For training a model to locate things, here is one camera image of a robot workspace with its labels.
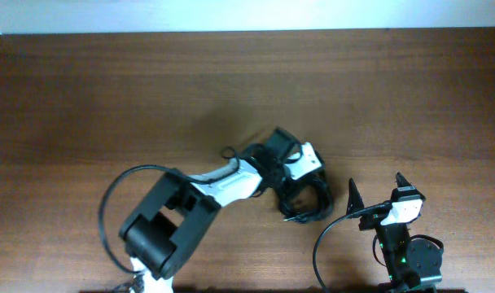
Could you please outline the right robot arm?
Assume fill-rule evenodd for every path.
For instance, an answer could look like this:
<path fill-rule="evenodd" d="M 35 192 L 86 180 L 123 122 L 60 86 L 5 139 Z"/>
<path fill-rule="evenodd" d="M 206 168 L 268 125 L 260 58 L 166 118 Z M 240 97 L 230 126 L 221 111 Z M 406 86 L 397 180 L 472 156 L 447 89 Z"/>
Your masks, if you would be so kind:
<path fill-rule="evenodd" d="M 410 234 L 408 224 L 421 216 L 426 197 L 401 174 L 391 198 L 365 206 L 353 179 L 348 181 L 346 215 L 359 220 L 361 231 L 373 230 L 374 245 L 380 246 L 389 282 L 378 285 L 379 292 L 435 292 L 442 280 L 440 267 L 444 244 L 424 234 Z"/>

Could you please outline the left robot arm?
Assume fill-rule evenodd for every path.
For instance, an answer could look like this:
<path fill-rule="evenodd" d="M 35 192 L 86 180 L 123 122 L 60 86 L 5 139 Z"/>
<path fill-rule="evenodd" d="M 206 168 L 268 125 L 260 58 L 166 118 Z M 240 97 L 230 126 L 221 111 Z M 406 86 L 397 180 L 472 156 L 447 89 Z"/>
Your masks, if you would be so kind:
<path fill-rule="evenodd" d="M 312 145 L 284 129 L 243 151 L 227 147 L 226 165 L 199 175 L 158 166 L 163 174 L 125 219 L 118 235 L 140 284 L 133 292 L 171 292 L 218 213 L 267 189 L 277 190 L 316 170 Z"/>

